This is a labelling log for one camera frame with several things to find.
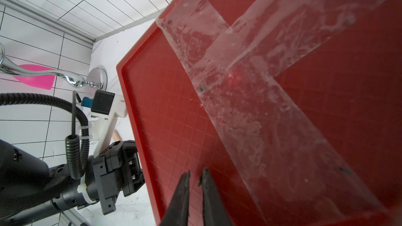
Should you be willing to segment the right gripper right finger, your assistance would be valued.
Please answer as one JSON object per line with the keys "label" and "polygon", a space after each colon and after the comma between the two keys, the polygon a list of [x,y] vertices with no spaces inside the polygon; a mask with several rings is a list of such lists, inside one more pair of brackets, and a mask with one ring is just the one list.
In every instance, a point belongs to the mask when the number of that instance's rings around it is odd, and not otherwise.
{"label": "right gripper right finger", "polygon": [[229,215],[219,195],[208,167],[200,176],[203,190],[203,223],[205,226],[232,226]]}

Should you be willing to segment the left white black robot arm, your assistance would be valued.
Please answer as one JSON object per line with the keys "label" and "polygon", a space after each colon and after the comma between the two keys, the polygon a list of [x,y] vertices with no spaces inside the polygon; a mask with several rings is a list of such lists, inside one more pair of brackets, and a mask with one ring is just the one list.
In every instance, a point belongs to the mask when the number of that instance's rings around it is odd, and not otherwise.
{"label": "left white black robot arm", "polygon": [[145,184],[135,141],[117,141],[90,156],[85,175],[71,177],[66,164],[44,161],[1,141],[1,225],[25,226],[70,210],[100,204],[116,210],[120,193],[129,196]]}

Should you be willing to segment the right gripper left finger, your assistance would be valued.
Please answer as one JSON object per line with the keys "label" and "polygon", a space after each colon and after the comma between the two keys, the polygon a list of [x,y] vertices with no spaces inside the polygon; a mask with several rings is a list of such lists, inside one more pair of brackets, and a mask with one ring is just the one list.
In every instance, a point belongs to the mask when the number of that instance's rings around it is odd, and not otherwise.
{"label": "right gripper left finger", "polygon": [[160,226],[188,226],[190,171],[181,175]]}

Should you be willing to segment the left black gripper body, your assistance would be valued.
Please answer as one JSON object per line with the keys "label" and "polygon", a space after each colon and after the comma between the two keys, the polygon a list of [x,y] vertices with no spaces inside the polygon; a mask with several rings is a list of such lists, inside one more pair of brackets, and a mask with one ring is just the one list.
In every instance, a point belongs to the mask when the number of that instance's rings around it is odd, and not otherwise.
{"label": "left black gripper body", "polygon": [[117,141],[89,162],[77,192],[86,205],[100,203],[104,215],[116,211],[116,201],[137,192],[145,184],[138,150],[133,140]]}

